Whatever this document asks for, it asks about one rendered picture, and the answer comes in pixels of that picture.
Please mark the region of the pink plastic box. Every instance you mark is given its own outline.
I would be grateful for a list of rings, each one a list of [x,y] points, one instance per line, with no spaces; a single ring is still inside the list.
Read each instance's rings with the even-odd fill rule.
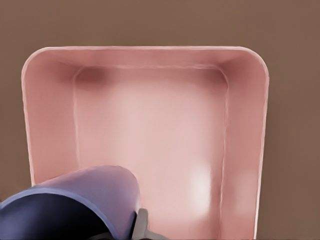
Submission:
[[[21,72],[32,185],[129,170],[169,239],[255,239],[269,72],[239,46],[68,46]]]

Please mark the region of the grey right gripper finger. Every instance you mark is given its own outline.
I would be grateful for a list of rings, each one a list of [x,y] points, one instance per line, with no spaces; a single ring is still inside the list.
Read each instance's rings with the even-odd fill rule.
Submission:
[[[137,212],[131,239],[167,240],[165,236],[149,230],[149,212],[146,208],[140,208]]]

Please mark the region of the purple cup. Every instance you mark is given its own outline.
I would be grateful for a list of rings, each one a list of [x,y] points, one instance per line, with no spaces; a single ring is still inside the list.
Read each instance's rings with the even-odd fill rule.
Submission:
[[[82,169],[1,202],[0,240],[129,240],[140,206],[140,187],[128,169]]]

